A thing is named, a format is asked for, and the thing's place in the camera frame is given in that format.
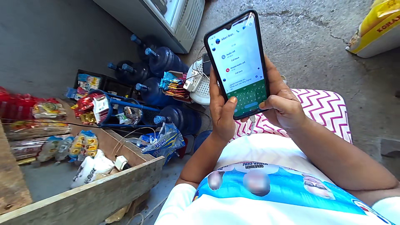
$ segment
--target wooden crate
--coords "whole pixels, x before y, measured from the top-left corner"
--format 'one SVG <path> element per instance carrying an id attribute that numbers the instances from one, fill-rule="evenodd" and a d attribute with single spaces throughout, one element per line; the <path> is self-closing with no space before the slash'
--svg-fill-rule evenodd
<path id="1" fill-rule="evenodd" d="M 63 105 L 68 112 L 67 121 L 80 123 L 73 116 L 69 105 L 65 102 L 63 102 Z M 81 130 L 92 130 L 99 139 L 99 148 L 104 151 L 109 159 L 114 161 L 116 156 L 124 155 L 132 168 L 7 212 L 0 215 L 1 224 L 97 225 L 122 207 L 147 193 L 160 180 L 164 157 L 154 158 L 151 155 L 142 154 L 140 149 L 130 142 L 126 142 L 116 152 L 113 148 L 122 137 L 114 131 L 73 126 L 72 134 L 76 135 Z M 0 155 L 9 151 L 8 145 L 0 146 Z M 20 171 L 17 170 L 16 174 L 17 178 L 21 178 Z M 26 202 L 25 204 L 29 204 L 30 198 L 26 197 L 24 190 L 22 189 L 20 192 L 22 196 L 20 199 L 23 199 Z M 0 199 L 7 199 L 6 197 L 3 196 L 3 193 L 0 193 Z M 18 203 L 18 198 L 8 199 L 13 201 L 14 204 Z"/>

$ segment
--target wooden box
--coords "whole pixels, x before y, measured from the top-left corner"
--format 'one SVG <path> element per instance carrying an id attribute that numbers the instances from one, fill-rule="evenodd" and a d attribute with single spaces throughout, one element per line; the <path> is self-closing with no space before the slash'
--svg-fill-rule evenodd
<path id="1" fill-rule="evenodd" d="M 63 105 L 68 111 L 67 121 L 81 123 L 74 117 L 69 105 L 64 102 Z M 15 160 L 10 160 L 10 147 L 0 127 L 0 155 L 3 156 L 3 159 L 0 158 L 0 164 L 3 166 L 0 170 L 1 224 L 97 225 L 148 192 L 160 180 L 164 157 L 154 158 L 142 154 L 140 149 L 130 142 L 126 142 L 116 152 L 119 145 L 115 150 L 113 148 L 122 137 L 114 131 L 72 126 L 73 135 L 81 130 L 92 130 L 98 137 L 99 148 L 109 159 L 115 161 L 116 156 L 124 155 L 132 168 L 30 204 L 31 199 L 22 180 L 22 173 Z M 21 191 L 4 192 L 7 187 L 16 186 L 20 187 Z"/>

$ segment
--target gray wall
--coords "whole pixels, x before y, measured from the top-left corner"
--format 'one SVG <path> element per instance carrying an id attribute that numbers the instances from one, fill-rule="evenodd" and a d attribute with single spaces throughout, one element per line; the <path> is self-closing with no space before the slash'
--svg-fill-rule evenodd
<path id="1" fill-rule="evenodd" d="M 0 86 L 62 96 L 78 69 L 138 61 L 132 33 L 92 0 L 0 1 Z"/>

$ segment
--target pink zigzag cushion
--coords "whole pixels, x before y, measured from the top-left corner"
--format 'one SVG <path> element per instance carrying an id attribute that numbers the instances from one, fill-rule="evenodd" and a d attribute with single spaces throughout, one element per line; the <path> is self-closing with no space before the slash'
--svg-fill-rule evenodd
<path id="1" fill-rule="evenodd" d="M 327 90 L 291 90 L 297 99 L 299 99 L 306 116 L 352 143 L 346 104 L 338 93 Z M 247 122 L 247 125 L 240 121 L 235 121 L 235 124 L 236 132 L 233 139 L 250 132 L 250 121 Z M 270 133 L 289 138 L 284 129 L 272 125 L 262 113 L 256 115 L 254 133 Z"/>

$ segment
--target fingernail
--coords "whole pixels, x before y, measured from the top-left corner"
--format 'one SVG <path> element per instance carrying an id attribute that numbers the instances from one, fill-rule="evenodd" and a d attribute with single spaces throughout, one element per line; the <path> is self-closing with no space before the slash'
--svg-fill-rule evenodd
<path id="1" fill-rule="evenodd" d="M 229 99 L 229 101 L 230 101 L 230 102 L 233 102 L 233 103 L 236 103 L 236 102 L 238 101 L 238 99 L 237 99 L 235 96 L 232 96 L 232 97 Z"/>
<path id="2" fill-rule="evenodd" d="M 260 104 L 258 105 L 258 107 L 259 107 L 260 109 L 264 108 L 264 107 L 265 107 L 265 102 L 260 103 Z"/>

